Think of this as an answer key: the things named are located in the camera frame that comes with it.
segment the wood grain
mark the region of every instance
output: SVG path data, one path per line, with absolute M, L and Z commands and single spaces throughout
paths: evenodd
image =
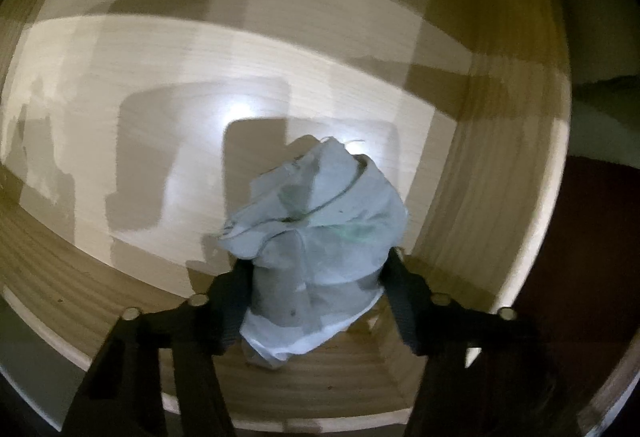
M 513 300 L 557 194 L 555 0 L 4 0 L 0 41 L 0 282 L 78 363 L 126 306 L 227 271 L 215 232 L 251 179 L 325 136 L 375 160 L 408 265 L 469 306 Z M 424 360 L 384 303 L 367 323 L 278 372 L 217 359 L 235 424 L 404 422 Z

